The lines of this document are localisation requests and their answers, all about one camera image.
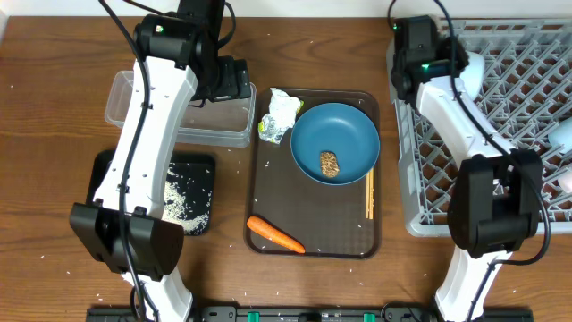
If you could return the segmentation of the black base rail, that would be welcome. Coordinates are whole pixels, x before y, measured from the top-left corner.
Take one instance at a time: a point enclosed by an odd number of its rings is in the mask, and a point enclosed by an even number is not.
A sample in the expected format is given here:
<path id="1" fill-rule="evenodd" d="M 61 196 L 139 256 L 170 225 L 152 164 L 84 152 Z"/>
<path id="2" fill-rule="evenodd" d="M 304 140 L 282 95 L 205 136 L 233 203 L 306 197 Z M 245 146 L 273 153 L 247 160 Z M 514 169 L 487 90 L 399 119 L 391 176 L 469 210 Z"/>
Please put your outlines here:
<path id="1" fill-rule="evenodd" d="M 88 309 L 87 322 L 135 321 L 129 309 Z M 382 309 L 237 309 L 213 306 L 193 309 L 190 322 L 437 322 L 436 311 L 416 307 L 406 308 L 394 303 Z M 488 309 L 473 321 L 534 322 L 528 309 Z"/>

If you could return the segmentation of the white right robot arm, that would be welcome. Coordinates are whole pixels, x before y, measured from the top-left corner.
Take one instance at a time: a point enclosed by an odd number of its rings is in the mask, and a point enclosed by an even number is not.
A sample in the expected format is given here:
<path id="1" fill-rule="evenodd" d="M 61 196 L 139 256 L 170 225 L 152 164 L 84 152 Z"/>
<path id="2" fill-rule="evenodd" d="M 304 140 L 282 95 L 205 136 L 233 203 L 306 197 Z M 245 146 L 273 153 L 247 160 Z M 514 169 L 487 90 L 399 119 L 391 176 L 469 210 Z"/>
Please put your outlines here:
<path id="1" fill-rule="evenodd" d="M 441 35 L 428 15 L 391 26 L 397 99 L 431 123 L 458 168 L 447 212 L 455 250 L 434 303 L 442 321 L 475 321 L 484 317 L 498 268 L 531 265 L 548 249 L 545 239 L 532 258 L 512 258 L 539 225 L 550 224 L 541 195 L 543 163 L 503 138 L 475 105 L 484 78 L 481 55 L 454 34 Z"/>

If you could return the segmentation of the crumpled foil wrapper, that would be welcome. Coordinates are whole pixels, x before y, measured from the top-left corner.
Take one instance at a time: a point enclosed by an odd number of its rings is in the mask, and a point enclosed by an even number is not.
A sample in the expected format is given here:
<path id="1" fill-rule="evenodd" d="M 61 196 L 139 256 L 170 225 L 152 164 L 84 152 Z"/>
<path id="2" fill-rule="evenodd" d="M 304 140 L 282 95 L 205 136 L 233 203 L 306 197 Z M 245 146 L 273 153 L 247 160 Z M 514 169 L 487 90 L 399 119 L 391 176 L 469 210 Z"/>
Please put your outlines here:
<path id="1" fill-rule="evenodd" d="M 286 131 L 294 127 L 304 102 L 281 89 L 271 88 L 271 93 L 269 111 L 257 126 L 258 137 L 279 145 Z"/>

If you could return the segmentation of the wooden chopstick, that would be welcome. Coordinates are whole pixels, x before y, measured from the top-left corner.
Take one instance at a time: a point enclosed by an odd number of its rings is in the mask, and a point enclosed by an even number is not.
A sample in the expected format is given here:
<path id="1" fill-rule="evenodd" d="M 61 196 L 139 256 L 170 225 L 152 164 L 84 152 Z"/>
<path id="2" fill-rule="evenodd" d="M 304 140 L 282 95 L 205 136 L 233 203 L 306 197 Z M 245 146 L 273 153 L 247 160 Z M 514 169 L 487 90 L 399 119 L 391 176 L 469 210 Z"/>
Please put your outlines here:
<path id="1" fill-rule="evenodd" d="M 370 219 L 371 212 L 371 176 L 373 170 L 370 170 L 366 175 L 366 219 Z"/>
<path id="2" fill-rule="evenodd" d="M 374 219 L 374 169 L 372 169 L 372 176 L 371 176 L 371 212 L 370 212 L 370 220 Z"/>

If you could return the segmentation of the dark blue plate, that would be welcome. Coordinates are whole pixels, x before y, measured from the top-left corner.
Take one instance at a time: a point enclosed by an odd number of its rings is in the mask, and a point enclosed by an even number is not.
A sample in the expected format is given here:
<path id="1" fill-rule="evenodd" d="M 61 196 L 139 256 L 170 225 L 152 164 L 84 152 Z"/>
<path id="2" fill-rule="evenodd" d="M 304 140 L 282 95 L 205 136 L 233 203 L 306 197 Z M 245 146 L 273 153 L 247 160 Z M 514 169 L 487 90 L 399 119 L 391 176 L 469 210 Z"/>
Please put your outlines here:
<path id="1" fill-rule="evenodd" d="M 309 108 L 296 121 L 290 136 L 294 162 L 309 178 L 342 186 L 364 178 L 381 152 L 374 122 L 354 106 L 324 103 Z M 322 173 L 320 155 L 331 152 L 340 168 L 332 178 Z"/>

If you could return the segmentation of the grey dishwasher rack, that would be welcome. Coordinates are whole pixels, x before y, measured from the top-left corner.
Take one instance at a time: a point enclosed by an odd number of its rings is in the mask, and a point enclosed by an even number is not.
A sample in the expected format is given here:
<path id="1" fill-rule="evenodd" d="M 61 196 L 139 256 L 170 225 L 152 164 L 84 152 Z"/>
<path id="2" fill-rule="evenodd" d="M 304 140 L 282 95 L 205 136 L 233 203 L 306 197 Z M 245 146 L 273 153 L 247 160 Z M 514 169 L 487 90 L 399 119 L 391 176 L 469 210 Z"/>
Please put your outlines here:
<path id="1" fill-rule="evenodd" d="M 492 126 L 543 161 L 543 202 L 554 234 L 571 232 L 571 195 L 559 180 L 571 153 L 549 136 L 571 116 L 571 23 L 568 20 L 455 20 L 465 49 L 484 57 L 476 104 Z M 451 153 L 434 127 L 398 100 L 398 162 L 405 227 L 415 237 L 444 237 L 456 178 Z"/>

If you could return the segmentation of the brown food piece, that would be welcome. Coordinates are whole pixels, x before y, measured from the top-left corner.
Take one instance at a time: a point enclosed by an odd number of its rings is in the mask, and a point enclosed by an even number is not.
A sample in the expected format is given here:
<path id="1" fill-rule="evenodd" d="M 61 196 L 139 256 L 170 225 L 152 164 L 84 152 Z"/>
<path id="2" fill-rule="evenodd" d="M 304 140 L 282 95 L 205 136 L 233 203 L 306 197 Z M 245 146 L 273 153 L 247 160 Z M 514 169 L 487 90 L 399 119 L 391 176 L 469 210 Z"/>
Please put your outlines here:
<path id="1" fill-rule="evenodd" d="M 340 167 L 336 155 L 331 151 L 320 153 L 321 174 L 328 178 L 336 177 L 340 172 Z"/>

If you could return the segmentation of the light blue rice bowl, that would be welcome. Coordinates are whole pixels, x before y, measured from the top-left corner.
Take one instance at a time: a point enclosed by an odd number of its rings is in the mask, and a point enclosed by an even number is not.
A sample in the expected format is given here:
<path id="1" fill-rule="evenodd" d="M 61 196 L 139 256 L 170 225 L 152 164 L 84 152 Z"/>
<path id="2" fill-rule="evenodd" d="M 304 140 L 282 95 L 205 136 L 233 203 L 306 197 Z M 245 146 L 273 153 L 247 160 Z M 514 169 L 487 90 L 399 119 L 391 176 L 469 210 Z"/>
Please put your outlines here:
<path id="1" fill-rule="evenodd" d="M 484 58 L 473 52 L 467 52 L 468 66 L 460 74 L 460 79 L 463 80 L 464 88 L 469 97 L 475 101 L 480 93 L 484 81 Z"/>

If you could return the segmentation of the brown serving tray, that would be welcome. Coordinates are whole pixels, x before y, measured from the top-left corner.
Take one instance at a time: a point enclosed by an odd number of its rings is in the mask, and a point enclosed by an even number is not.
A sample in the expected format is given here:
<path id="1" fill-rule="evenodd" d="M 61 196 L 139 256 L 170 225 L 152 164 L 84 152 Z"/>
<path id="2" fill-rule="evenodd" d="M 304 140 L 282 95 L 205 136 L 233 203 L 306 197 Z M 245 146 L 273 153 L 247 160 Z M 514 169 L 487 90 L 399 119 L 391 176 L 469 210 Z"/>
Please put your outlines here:
<path id="1" fill-rule="evenodd" d="M 325 89 L 281 89 L 304 102 L 298 117 L 324 103 L 343 103 L 364 112 L 379 126 L 379 106 L 369 93 Z M 288 130 L 280 145 L 258 137 L 252 140 L 250 201 L 245 215 L 244 240 L 256 253 L 294 257 L 371 258 L 381 243 L 381 161 L 374 166 L 374 219 L 366 219 L 366 178 L 352 184 L 332 186 L 316 182 L 296 165 L 290 150 Z M 283 248 L 252 232 L 251 216 L 300 242 L 304 254 Z"/>

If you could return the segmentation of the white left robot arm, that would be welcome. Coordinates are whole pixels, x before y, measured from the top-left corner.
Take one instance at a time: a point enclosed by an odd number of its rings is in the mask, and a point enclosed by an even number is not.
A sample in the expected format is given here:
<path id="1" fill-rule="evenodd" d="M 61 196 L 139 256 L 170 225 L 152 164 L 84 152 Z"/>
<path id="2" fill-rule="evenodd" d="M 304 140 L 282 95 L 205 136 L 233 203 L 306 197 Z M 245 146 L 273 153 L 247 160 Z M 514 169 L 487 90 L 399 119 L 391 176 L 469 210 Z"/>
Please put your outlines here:
<path id="1" fill-rule="evenodd" d="M 230 35 L 224 1 L 188 0 L 148 9 L 124 37 L 135 57 L 130 104 L 118 145 L 92 199 L 71 208 L 70 225 L 92 258 L 132 285 L 128 317 L 185 321 L 193 297 L 177 264 L 184 232 L 164 221 L 164 186 L 189 107 L 251 95 L 244 60 L 220 55 Z"/>

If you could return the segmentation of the wooden chopstick left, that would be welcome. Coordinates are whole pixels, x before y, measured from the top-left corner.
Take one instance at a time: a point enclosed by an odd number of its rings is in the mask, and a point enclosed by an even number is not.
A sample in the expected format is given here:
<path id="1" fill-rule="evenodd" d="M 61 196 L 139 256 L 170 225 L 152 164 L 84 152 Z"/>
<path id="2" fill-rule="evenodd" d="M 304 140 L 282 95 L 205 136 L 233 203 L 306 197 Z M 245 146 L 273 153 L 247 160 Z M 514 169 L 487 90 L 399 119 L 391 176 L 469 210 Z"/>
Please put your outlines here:
<path id="1" fill-rule="evenodd" d="M 370 219 L 371 212 L 371 176 L 373 170 L 370 170 L 366 175 L 366 219 Z"/>

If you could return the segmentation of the small light blue bowl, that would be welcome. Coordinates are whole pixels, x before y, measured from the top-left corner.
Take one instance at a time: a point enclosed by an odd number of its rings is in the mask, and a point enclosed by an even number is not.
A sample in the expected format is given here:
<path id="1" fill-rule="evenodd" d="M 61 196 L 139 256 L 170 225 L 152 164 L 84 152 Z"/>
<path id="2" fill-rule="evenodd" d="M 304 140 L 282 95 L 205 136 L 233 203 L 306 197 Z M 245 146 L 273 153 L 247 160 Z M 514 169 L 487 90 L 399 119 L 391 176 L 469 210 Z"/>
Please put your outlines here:
<path id="1" fill-rule="evenodd" d="M 550 144 L 554 148 L 559 148 L 559 152 L 567 154 L 572 149 L 572 119 L 568 118 L 558 124 L 558 126 L 548 135 Z"/>

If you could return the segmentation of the orange carrot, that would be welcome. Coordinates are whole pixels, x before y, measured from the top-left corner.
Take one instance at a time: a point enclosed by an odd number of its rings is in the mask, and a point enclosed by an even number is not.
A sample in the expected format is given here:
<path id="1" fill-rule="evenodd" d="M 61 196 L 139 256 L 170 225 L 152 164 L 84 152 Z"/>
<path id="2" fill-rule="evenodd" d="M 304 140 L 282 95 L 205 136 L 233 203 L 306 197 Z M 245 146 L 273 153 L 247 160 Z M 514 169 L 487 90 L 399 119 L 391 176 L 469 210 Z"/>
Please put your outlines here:
<path id="1" fill-rule="evenodd" d="M 247 220 L 247 227 L 254 233 L 266 238 L 267 240 L 274 242 L 282 246 L 285 249 L 292 250 L 298 254 L 304 254 L 306 252 L 305 247 L 289 237 L 287 234 L 281 232 L 277 228 L 267 223 L 264 219 L 258 216 L 251 216 Z"/>

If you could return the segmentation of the pink small bowl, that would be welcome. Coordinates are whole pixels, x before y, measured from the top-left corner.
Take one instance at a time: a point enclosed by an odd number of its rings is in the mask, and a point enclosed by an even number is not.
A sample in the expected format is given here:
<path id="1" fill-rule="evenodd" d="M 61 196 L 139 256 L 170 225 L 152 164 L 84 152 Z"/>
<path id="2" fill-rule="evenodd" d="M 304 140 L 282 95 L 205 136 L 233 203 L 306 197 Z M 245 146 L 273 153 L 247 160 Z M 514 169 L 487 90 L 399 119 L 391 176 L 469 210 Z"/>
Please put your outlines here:
<path id="1" fill-rule="evenodd" d="M 565 193 L 572 192 L 572 170 L 570 167 L 567 167 L 565 171 L 558 177 L 557 182 Z"/>

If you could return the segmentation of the clear plastic bin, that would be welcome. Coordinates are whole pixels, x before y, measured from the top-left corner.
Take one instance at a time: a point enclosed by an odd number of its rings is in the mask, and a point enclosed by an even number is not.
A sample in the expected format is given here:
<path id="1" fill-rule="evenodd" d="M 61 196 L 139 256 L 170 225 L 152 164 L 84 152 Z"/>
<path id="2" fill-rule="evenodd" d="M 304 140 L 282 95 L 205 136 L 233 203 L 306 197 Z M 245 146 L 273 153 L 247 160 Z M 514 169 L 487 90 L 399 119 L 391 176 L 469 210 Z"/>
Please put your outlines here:
<path id="1" fill-rule="evenodd" d="M 120 71 L 115 75 L 109 94 L 105 120 L 123 127 L 129 109 L 133 71 Z M 257 89 L 250 83 L 251 96 L 245 99 L 207 102 L 202 108 L 189 106 L 181 120 L 177 143 L 245 148 L 256 113 Z"/>

